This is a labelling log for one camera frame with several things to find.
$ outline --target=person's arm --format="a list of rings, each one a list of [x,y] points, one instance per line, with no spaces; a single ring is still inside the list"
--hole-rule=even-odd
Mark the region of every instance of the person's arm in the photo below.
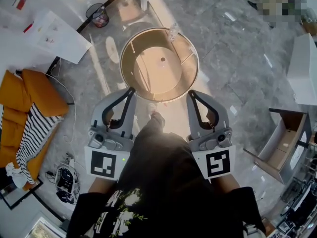
[[[115,181],[107,180],[97,177],[93,184],[90,186],[88,193],[102,193],[106,194],[109,189],[114,185]]]
[[[234,189],[240,188],[239,183],[233,177],[233,175],[226,175],[211,179],[211,183],[215,188],[215,191],[219,194],[226,194]]]

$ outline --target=white cable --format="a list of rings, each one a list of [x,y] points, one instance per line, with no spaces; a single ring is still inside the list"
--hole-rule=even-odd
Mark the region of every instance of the white cable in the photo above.
[[[55,67],[53,67],[53,69],[51,70],[51,75],[52,75],[53,77],[59,77],[60,66],[61,66],[61,58],[59,59],[59,68],[58,68],[57,76],[55,76],[55,75],[53,74],[53,70],[56,68],[56,65],[55,65]]]
[[[73,98],[74,106],[75,106],[75,119],[74,119],[74,124],[73,124],[73,133],[72,133],[72,136],[71,136],[71,140],[70,140],[70,141],[66,140],[66,138],[68,138],[66,135],[63,136],[63,140],[64,140],[66,143],[70,143],[70,147],[71,147],[71,149],[72,149],[72,151],[73,151],[74,157],[76,157],[76,153],[75,153],[75,151],[74,151],[74,149],[73,149],[73,144],[72,144],[73,139],[74,139],[74,131],[75,131],[76,115],[77,115],[77,113],[76,113],[76,102],[75,102],[75,98],[74,98],[74,96],[69,92],[69,90],[67,89],[67,87],[64,86],[61,82],[59,82],[56,78],[54,78],[54,77],[51,76],[51,75],[48,75],[47,73],[44,73],[44,74],[47,75],[47,76],[49,76],[49,77],[51,77],[51,78],[53,78],[53,79],[56,80],[59,84],[61,84],[61,85],[65,88],[65,90],[69,93],[69,95]]]

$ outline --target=sofa armrest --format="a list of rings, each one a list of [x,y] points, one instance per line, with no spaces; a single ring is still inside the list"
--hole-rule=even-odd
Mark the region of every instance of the sofa armrest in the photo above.
[[[29,69],[22,70],[22,78],[31,101],[45,117],[68,113],[68,105],[54,89],[45,74]]]

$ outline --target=person's foot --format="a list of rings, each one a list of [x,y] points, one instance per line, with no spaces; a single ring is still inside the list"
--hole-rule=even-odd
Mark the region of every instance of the person's foot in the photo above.
[[[258,6],[255,2],[248,1],[248,4],[251,5],[252,8],[258,10]]]
[[[157,106],[154,104],[154,103],[149,103],[148,106],[148,114],[149,114],[149,117],[151,119],[152,115],[157,112],[158,108]]]

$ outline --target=black sleeve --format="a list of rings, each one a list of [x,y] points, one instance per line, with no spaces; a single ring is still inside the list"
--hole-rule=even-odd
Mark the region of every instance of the black sleeve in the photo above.
[[[251,187],[235,189],[225,195],[224,201],[233,210],[238,219],[247,224],[255,225],[265,234],[256,198]]]
[[[104,202],[105,194],[81,194],[71,216],[66,238],[78,238],[84,235],[97,221]]]

